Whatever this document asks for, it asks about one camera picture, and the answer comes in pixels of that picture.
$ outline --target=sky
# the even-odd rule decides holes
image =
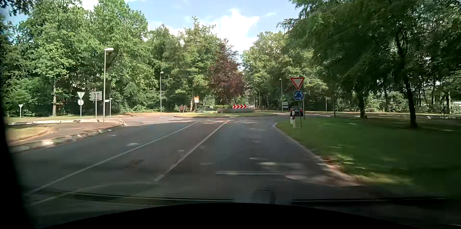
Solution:
[[[91,10],[98,0],[83,0],[83,7]],[[264,31],[283,31],[277,23],[296,18],[298,10],[289,0],[125,0],[134,10],[141,10],[149,29],[164,24],[176,34],[192,27],[192,16],[201,24],[216,25],[213,31],[219,38],[227,38],[234,49],[242,53]],[[14,24],[27,16],[9,17]]]

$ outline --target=grass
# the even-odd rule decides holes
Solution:
[[[406,126],[389,120],[321,117],[303,120],[302,129],[293,129],[288,120],[277,124],[365,183],[461,195],[461,126],[449,122],[420,124],[419,129]]]
[[[268,113],[259,113],[259,112],[252,112],[252,113],[233,113],[233,114],[203,114],[203,113],[184,113],[184,116],[187,117],[253,117],[253,116],[266,116],[272,115]]]
[[[6,131],[8,141],[15,142],[49,130],[49,127],[10,128]]]

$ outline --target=red and white chevron sign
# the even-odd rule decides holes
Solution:
[[[247,105],[232,105],[232,109],[247,108]]]

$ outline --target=yield sign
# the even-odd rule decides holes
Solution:
[[[293,82],[293,85],[295,85],[297,90],[299,90],[301,86],[303,85],[304,77],[290,78],[290,79],[291,79],[291,82]]]
[[[78,97],[80,97],[80,99],[82,99],[82,97],[85,95],[85,92],[77,92],[78,94]]]

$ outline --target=parked car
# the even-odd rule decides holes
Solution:
[[[304,116],[303,110],[299,106],[292,106],[290,112],[293,112],[294,116]]]

